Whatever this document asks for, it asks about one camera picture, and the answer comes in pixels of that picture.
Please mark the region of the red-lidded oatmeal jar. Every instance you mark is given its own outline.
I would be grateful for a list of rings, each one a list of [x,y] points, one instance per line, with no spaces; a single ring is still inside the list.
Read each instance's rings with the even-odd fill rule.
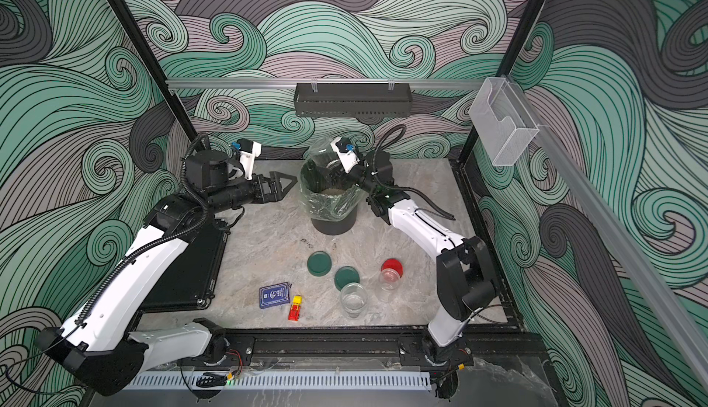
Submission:
[[[401,285],[401,275],[391,268],[381,270],[376,287],[377,298],[385,303],[393,301],[398,295],[398,288]]]

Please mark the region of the black bin with green liner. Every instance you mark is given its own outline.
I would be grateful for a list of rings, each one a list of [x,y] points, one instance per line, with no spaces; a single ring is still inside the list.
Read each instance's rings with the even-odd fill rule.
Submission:
[[[350,231],[357,221],[358,207],[364,192],[346,178],[343,186],[307,186],[305,162],[299,173],[300,203],[313,227],[327,236],[339,236]],[[342,196],[326,196],[321,191],[344,189]]]

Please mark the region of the green-lidded oatmeal jar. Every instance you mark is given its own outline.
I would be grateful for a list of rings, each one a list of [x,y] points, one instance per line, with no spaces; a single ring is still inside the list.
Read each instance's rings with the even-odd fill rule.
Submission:
[[[331,140],[321,140],[310,148],[305,160],[305,169],[307,164],[315,164],[319,167],[342,167],[339,158],[330,146],[331,142]]]

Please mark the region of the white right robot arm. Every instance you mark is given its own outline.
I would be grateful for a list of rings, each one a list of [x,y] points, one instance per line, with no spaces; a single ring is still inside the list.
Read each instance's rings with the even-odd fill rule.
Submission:
[[[497,298],[498,285],[492,256],[477,236],[463,237],[443,226],[411,198],[423,193],[396,185],[387,152],[366,157],[350,149],[344,153],[317,154],[302,168],[302,188],[357,189],[375,216],[396,228],[420,248],[435,264],[436,291],[440,309],[427,326],[438,348],[446,348],[461,337],[469,322]]]

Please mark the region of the green jar lid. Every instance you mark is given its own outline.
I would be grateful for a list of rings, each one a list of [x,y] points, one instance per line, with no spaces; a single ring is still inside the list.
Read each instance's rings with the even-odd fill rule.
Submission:
[[[350,283],[360,283],[361,278],[359,272],[352,266],[343,266],[339,268],[334,276],[334,283],[337,290],[341,291]]]
[[[332,259],[327,252],[318,250],[308,257],[306,267],[312,276],[322,277],[331,271]]]

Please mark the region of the red jar lid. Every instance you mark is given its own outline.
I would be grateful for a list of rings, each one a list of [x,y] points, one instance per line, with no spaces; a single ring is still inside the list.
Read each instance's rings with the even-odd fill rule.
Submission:
[[[399,277],[402,277],[404,275],[404,266],[401,263],[401,261],[390,258],[384,261],[384,263],[381,266],[381,271],[386,271],[386,270],[391,270],[395,271]]]

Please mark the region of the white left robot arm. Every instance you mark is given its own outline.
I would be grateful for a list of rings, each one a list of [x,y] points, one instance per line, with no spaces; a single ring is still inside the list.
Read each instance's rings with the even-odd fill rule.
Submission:
[[[199,134],[182,159],[181,192],[161,199],[150,211],[125,257],[62,326],[46,328],[36,344],[79,382],[103,396],[125,388],[156,366],[198,359],[219,366],[230,347],[225,329],[197,319],[180,328],[130,331],[138,310],[173,263],[209,237],[211,261],[225,245],[231,226],[216,213],[245,204],[280,202],[289,189],[283,174],[254,173],[261,143],[239,139],[226,154]]]

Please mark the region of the glass oatmeal jar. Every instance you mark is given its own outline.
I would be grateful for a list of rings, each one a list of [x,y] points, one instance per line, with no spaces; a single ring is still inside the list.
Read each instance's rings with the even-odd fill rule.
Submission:
[[[340,305],[350,319],[359,318],[368,305],[368,295],[360,283],[348,283],[340,291]]]

